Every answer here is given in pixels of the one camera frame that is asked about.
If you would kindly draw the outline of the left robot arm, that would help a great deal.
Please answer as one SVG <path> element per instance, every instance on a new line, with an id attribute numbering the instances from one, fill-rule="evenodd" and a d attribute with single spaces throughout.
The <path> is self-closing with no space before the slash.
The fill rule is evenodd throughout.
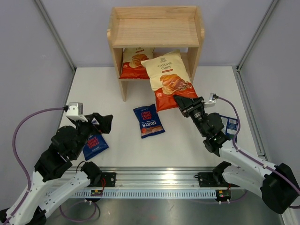
<path id="1" fill-rule="evenodd" d="M 87 162 L 72 179 L 47 194 L 72 166 L 72 161 L 78 159 L 92 135 L 110 133 L 112 120 L 112 115 L 93 113 L 81 120 L 71 119 L 71 126 L 60 127 L 51 138 L 49 148 L 36 162 L 22 195 L 10 208 L 1 210 L 1 222 L 5 225 L 43 225 L 53 211 L 75 192 L 88 186 L 103 184 L 100 168 L 93 162 Z"/>

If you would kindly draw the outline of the cassava chips bag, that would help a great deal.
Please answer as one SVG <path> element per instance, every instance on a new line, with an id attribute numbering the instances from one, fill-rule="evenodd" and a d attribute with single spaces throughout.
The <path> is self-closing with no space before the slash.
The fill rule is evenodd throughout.
<path id="1" fill-rule="evenodd" d="M 120 79 L 149 79 L 144 60 L 153 59 L 154 48 L 125 48 Z"/>
<path id="2" fill-rule="evenodd" d="M 187 98 L 198 97 L 179 50 L 144 60 L 141 65 L 146 69 L 150 79 L 157 112 L 177 107 L 173 95 Z"/>

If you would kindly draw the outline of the blue bag back side up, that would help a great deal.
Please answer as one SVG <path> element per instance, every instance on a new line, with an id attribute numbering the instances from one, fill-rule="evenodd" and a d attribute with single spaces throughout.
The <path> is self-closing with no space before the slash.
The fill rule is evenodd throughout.
<path id="1" fill-rule="evenodd" d="M 237 133 L 239 123 L 236 118 L 220 115 L 222 124 L 224 125 L 222 131 L 232 140 Z"/>

